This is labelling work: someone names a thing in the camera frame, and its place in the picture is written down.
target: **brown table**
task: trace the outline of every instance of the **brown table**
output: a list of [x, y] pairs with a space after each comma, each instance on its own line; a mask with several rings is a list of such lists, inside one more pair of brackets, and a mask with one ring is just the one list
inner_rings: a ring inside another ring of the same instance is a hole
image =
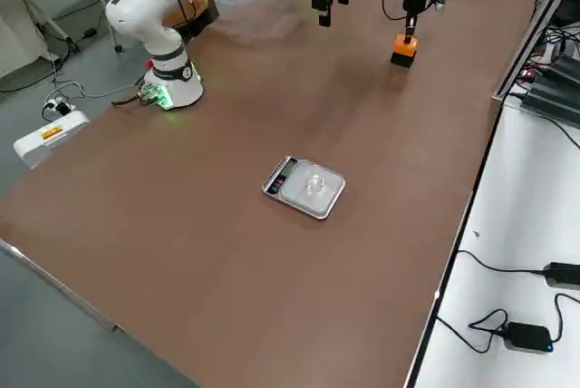
[[[401, 0], [388, 0], [400, 12]], [[202, 100], [110, 109], [0, 202], [19, 247], [204, 387], [401, 387], [533, 0], [449, 0], [408, 71], [380, 0], [245, 0], [189, 47]], [[340, 171], [316, 221], [264, 196]]]

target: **white table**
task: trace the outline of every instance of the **white table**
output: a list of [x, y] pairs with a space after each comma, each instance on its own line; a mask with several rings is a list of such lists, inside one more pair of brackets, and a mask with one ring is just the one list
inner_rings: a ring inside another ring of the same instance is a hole
[[[564, 126], [580, 142], [580, 130]], [[542, 268], [551, 261], [580, 264], [580, 150], [551, 122], [505, 107], [459, 249], [493, 267]], [[478, 348], [488, 334], [468, 323], [496, 308], [510, 320], [546, 326], [556, 336], [554, 294], [541, 276], [503, 274], [458, 254], [439, 316]], [[470, 351], [437, 322], [420, 368], [418, 388], [548, 387], [580, 383], [580, 305], [561, 299], [564, 336], [551, 354], [508, 350], [494, 338], [490, 351]]]

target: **orange block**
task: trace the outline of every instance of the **orange block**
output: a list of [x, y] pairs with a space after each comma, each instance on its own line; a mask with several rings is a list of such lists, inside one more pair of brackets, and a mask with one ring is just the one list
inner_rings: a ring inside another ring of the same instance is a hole
[[392, 47], [392, 51], [396, 54], [406, 55], [412, 57], [417, 52], [417, 39], [411, 38], [411, 41], [405, 43], [405, 35], [397, 34], [397, 39], [395, 39], [395, 44]]

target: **digital scale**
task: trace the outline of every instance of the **digital scale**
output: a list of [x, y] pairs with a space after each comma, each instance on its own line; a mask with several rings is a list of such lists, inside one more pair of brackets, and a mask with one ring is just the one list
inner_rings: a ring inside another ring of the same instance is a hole
[[284, 157], [262, 190], [271, 198], [325, 219], [341, 196], [346, 181], [341, 174], [308, 160]]

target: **table surface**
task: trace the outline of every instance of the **table surface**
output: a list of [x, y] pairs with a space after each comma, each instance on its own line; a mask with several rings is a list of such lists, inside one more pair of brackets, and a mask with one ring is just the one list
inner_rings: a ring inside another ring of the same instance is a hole
[[[580, 141], [580, 130], [565, 129]], [[580, 151], [551, 122], [505, 107], [474, 199], [459, 249], [489, 266], [543, 268], [550, 262], [580, 264]], [[556, 337], [556, 293], [578, 298], [578, 291], [548, 286], [541, 276], [501, 274], [458, 254], [439, 316], [468, 341], [484, 349], [488, 334], [468, 329], [497, 308], [509, 320], [546, 326]], [[578, 385], [580, 306], [560, 298], [564, 335], [550, 355], [508, 350], [494, 339], [485, 355], [471, 352], [437, 323], [417, 382], [418, 388]], [[501, 323], [499, 315], [487, 326]]]
[[[105, 112], [0, 200], [0, 237], [202, 386], [401, 387], [532, 1], [449, 0], [406, 70], [380, 0], [329, 29], [244, 0], [188, 48], [200, 102]], [[261, 192], [285, 155], [345, 176], [326, 221]]]

